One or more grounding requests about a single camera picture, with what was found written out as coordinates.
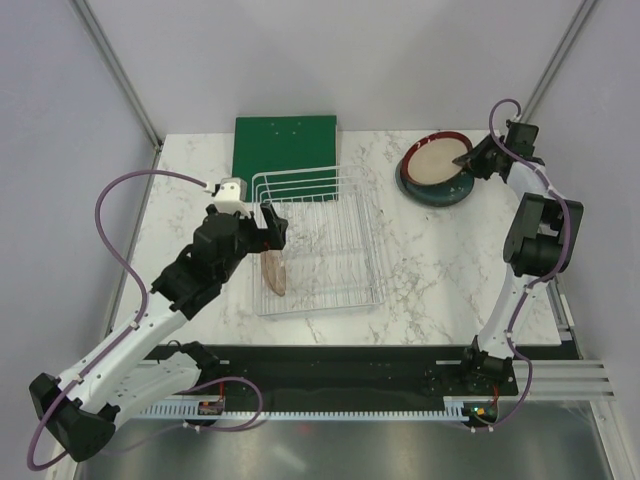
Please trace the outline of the pink-brown plate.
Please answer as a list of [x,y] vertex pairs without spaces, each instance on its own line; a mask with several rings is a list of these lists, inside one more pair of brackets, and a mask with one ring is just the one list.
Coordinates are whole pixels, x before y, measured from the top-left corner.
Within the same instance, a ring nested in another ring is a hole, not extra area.
[[262,252],[260,265],[267,287],[277,296],[284,297],[287,289],[287,270],[282,252],[279,250]]

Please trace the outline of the dark teal plate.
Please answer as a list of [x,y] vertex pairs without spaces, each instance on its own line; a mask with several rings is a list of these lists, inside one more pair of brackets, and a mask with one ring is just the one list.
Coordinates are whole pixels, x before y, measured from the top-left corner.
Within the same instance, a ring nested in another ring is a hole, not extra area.
[[406,188],[414,196],[412,201],[434,208],[446,208],[462,202],[471,194],[475,184],[475,179],[465,171],[438,185],[418,186],[409,182],[403,175],[402,178]]

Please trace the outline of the red and black plate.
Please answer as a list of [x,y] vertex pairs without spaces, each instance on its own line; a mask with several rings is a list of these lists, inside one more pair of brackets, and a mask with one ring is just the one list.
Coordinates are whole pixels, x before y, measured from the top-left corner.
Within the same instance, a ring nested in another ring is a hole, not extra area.
[[400,162],[401,177],[417,186],[435,186],[452,180],[463,170],[455,162],[469,153],[469,138],[456,131],[439,131],[416,141]]

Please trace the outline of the white wire dish rack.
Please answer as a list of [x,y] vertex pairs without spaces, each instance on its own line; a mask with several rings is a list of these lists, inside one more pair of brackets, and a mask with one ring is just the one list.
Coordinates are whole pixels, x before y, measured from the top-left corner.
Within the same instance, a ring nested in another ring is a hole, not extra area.
[[323,201],[267,201],[289,222],[281,251],[284,297],[274,294],[253,263],[253,308],[263,317],[366,308],[385,298],[377,195],[364,166],[336,166],[337,194]]

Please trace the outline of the light green-grey plate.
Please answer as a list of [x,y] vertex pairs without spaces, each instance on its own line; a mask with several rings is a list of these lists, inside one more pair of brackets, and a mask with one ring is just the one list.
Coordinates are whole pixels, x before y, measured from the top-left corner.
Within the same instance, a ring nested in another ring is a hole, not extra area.
[[411,194],[411,192],[406,188],[406,184],[403,181],[402,175],[401,175],[401,167],[402,167],[402,161],[399,161],[396,164],[395,167],[395,172],[394,172],[394,179],[395,179],[395,183],[396,183],[396,187],[398,188],[398,190],[408,199],[410,200],[414,200],[414,196]]

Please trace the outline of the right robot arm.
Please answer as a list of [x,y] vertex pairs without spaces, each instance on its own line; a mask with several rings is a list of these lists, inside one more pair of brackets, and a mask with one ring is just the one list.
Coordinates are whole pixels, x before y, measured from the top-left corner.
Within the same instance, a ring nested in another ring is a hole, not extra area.
[[457,371],[460,386],[473,394],[491,393],[514,380],[514,350],[532,303],[568,267],[584,213],[582,203],[559,193],[544,162],[534,156],[539,128],[512,121],[506,126],[506,135],[491,132],[454,160],[476,178],[499,175],[519,199],[503,247],[503,286]]

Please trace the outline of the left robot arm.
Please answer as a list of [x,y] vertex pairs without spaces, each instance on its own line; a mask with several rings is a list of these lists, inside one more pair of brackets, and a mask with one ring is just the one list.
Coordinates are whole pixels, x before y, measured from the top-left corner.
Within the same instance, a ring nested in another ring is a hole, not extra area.
[[192,241],[167,265],[128,323],[112,331],[83,359],[58,375],[39,374],[28,390],[39,419],[28,448],[34,460],[39,436],[48,431],[76,462],[98,454],[115,432],[153,403],[194,389],[208,393],[219,369],[198,342],[182,347],[165,363],[146,371],[139,363],[167,336],[216,299],[250,254],[281,251],[289,223],[270,204],[261,204],[265,224],[241,201],[215,201]]

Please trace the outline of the green cutting board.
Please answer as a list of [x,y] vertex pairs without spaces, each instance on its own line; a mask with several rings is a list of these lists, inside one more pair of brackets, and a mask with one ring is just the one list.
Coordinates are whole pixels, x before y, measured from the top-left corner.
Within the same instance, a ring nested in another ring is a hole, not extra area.
[[248,202],[323,201],[337,194],[337,117],[235,120],[232,175],[247,184]]

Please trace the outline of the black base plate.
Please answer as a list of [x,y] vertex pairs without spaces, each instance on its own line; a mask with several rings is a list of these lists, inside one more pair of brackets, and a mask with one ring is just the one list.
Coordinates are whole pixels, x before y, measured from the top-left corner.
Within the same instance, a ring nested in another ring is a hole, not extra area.
[[222,379],[225,398],[254,410],[264,402],[300,406],[433,408],[446,397],[514,397],[516,377],[491,393],[473,393],[461,382],[463,347],[424,346],[221,346],[162,345],[154,361],[194,353],[199,381]]

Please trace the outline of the right aluminium frame post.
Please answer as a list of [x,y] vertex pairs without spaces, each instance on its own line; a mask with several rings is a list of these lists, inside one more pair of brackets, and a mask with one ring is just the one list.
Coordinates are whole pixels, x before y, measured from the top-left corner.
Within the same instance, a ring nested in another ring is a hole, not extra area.
[[531,95],[521,108],[521,113],[519,114],[519,120],[521,122],[530,123],[532,121],[534,114],[539,109],[542,101],[553,85],[565,61],[569,57],[573,47],[577,44],[583,30],[599,4],[599,0],[582,0],[579,3],[578,8],[573,14],[552,55],[547,61],[542,74],[536,82]]

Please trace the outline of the aluminium frame post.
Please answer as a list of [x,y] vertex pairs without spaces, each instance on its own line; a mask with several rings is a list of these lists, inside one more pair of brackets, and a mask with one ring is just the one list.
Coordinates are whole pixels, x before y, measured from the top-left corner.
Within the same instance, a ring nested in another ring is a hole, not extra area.
[[125,71],[115,49],[113,48],[90,2],[86,0],[71,0],[70,5],[94,44],[101,60],[118,89],[123,95],[139,126],[151,143],[153,149],[159,152],[163,146],[163,139],[144,107],[133,83]]
[[532,121],[534,114],[539,109],[542,101],[553,85],[565,61],[569,57],[573,47],[577,44],[583,30],[599,4],[599,0],[582,0],[579,3],[578,8],[573,14],[552,55],[547,61],[542,74],[536,82],[531,95],[521,108],[521,113],[519,114],[519,120],[521,122],[530,123]]

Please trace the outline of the left aluminium frame post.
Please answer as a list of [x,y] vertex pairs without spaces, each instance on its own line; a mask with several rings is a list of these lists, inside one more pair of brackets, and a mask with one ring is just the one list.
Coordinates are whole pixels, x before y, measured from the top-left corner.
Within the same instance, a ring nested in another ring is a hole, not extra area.
[[153,149],[159,152],[163,146],[163,139],[144,107],[133,83],[125,71],[115,49],[113,48],[90,2],[86,0],[71,0],[70,5],[94,44],[101,60],[118,89],[123,95],[139,126],[151,143]]

